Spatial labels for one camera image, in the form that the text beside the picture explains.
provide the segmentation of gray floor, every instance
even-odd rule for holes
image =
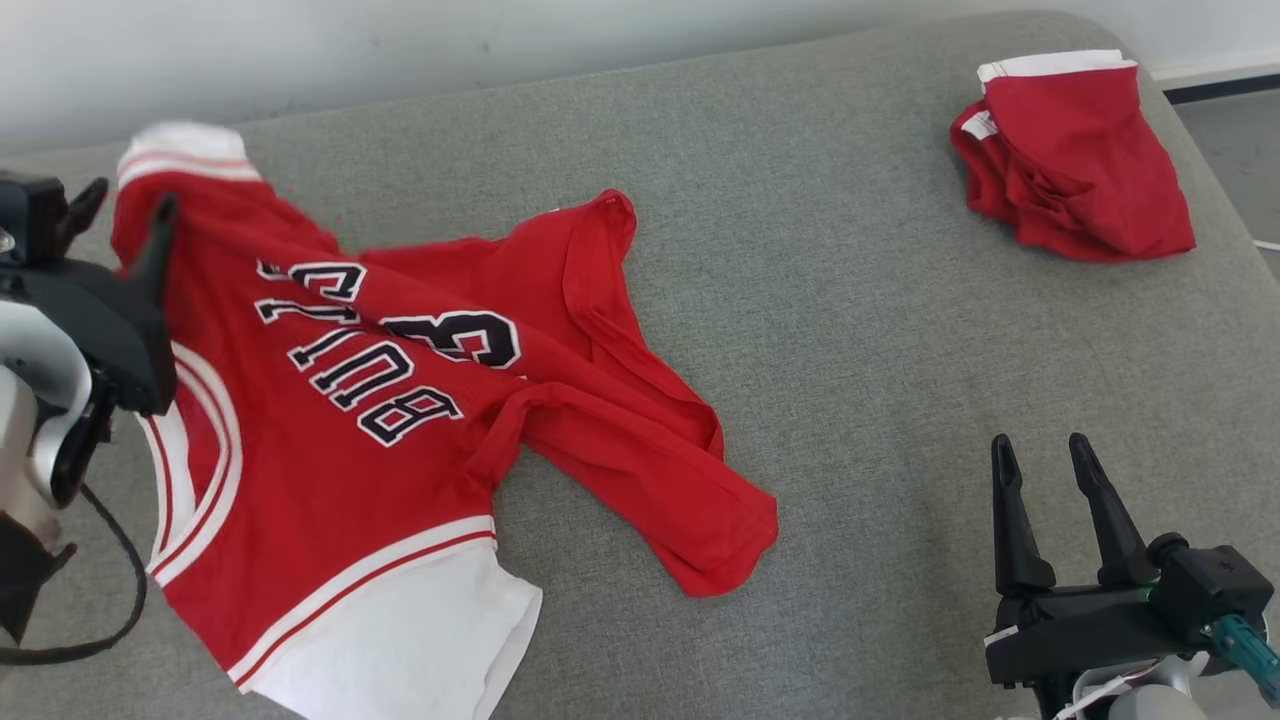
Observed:
[[[1175,109],[1253,237],[1280,243],[1280,90]],[[1262,255],[1280,278],[1280,252]]]

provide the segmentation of white wall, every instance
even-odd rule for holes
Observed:
[[[1056,8],[1169,86],[1280,72],[1277,0],[0,0],[0,152]]]

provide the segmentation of jersey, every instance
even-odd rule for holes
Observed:
[[[968,204],[1021,245],[1121,263],[1188,252],[1196,233],[1169,152],[1120,50],[1010,58],[978,68],[982,100],[951,124]]]
[[[640,334],[621,192],[499,241],[351,256],[225,128],[150,128],[119,184],[125,268],[179,200],[163,302],[179,389],[143,423],[150,571],[242,692],[311,720],[486,717],[541,602],[495,556],[520,443],[691,596],[736,588],[774,542],[774,500]]]

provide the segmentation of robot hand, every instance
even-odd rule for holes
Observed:
[[[148,415],[173,401],[177,380],[160,299],[177,201],[161,201],[138,264],[124,278],[65,258],[106,190],[97,179],[68,204],[56,179],[0,172],[0,628],[22,642],[41,585],[76,551],[58,548],[58,514],[82,493],[128,552],[137,600],[111,638],[0,650],[0,665],[101,652],[132,629],[146,597],[137,551],[82,480],[116,407]]]
[[[1178,533],[1144,544],[1088,438],[1069,446],[1102,553],[1097,585],[1056,587],[1012,445],[992,442],[1001,601],[986,641],[991,682],[1033,689],[1043,720],[1202,720],[1189,679],[1239,667],[1280,708],[1280,657],[1262,618],[1271,583],[1231,546],[1196,550]]]

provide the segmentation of gray fabric surface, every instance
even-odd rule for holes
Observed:
[[[988,445],[1007,432],[1041,548],[1093,577],[1066,438],[1089,434],[1148,539],[1234,543],[1280,578],[1280,313],[1248,234],[1164,97],[1146,111],[1201,247],[1119,266],[1016,246],[969,213],[947,126],[979,63],[1110,47],[1015,13],[243,128],[284,195],[351,247],[499,236],[616,186],[649,342],[719,411],[731,464],[780,501],[740,591],[690,600],[622,520],[526,452],[498,497],[500,557],[547,592],[497,717],[995,717]],[[69,184],[120,147],[27,158]],[[106,258],[105,224],[83,252]],[[90,482],[140,544],[155,527],[132,421]],[[83,552],[33,646],[101,634],[129,573],[83,505]],[[1210,708],[1257,703],[1206,683]],[[0,715],[285,717],[242,698],[156,596],[114,652],[14,671]]]

